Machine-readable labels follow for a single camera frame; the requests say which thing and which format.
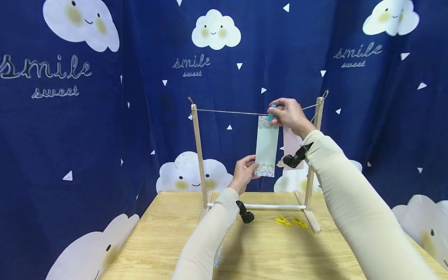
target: black clip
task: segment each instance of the black clip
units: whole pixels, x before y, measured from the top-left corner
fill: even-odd
[[[248,224],[255,219],[254,214],[252,212],[248,212],[246,210],[246,207],[244,206],[243,202],[237,200],[237,205],[238,205],[238,208],[240,208],[240,216],[241,216],[241,219],[243,220],[243,223]]]
[[[313,143],[308,145],[303,145],[297,150],[295,155],[286,155],[283,158],[283,163],[288,165],[290,168],[296,168],[299,163],[305,159],[305,153],[310,150]]]

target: hand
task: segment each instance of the hand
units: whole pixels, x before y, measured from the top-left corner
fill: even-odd
[[[236,190],[239,195],[242,195],[246,191],[247,184],[249,184],[250,180],[261,177],[254,175],[255,169],[259,166],[254,159],[255,155],[248,155],[237,161],[235,165],[233,179],[228,187]]]
[[[272,101],[269,107],[272,104],[275,104],[277,107],[269,108],[267,112],[277,117],[272,120],[271,123],[273,125],[288,127],[302,139],[305,139],[311,131],[316,130],[314,124],[306,118],[302,107],[295,99],[280,98]]]

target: yellow clothespin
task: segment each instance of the yellow clothespin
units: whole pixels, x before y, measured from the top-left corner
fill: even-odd
[[[283,218],[281,215],[279,215],[279,217],[276,218],[275,221],[276,221],[277,223],[284,224],[284,225],[285,225],[286,227],[288,227],[288,228],[291,226],[291,223],[288,222],[288,220],[286,220],[285,218]]]
[[[299,220],[299,218],[297,218],[297,217],[294,217],[294,219],[291,220],[291,223],[294,223],[294,224],[296,224],[296,225],[299,225],[299,226],[301,226],[301,227],[303,227],[303,228],[307,228],[307,227],[308,227],[304,222],[302,222],[301,220]]]

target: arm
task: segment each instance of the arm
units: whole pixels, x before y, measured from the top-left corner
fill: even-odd
[[[306,158],[336,226],[370,280],[437,279],[412,247],[393,212],[339,146],[318,130]]]
[[[199,222],[177,261],[172,280],[211,280],[213,262],[239,212],[238,192],[226,188]]]

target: table surface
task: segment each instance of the table surface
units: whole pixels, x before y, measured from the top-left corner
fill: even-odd
[[[241,200],[246,204],[298,203],[289,193],[245,193]],[[250,224],[243,224],[238,217],[223,242],[221,263],[213,279],[365,279],[322,194],[313,194],[311,209],[322,228],[317,235],[310,227],[287,228],[274,221],[282,215],[286,219],[297,216],[307,223],[302,211],[253,210],[255,220]],[[201,210],[201,193],[157,195],[101,280],[170,279]],[[412,243],[439,278],[448,279],[448,271]]]

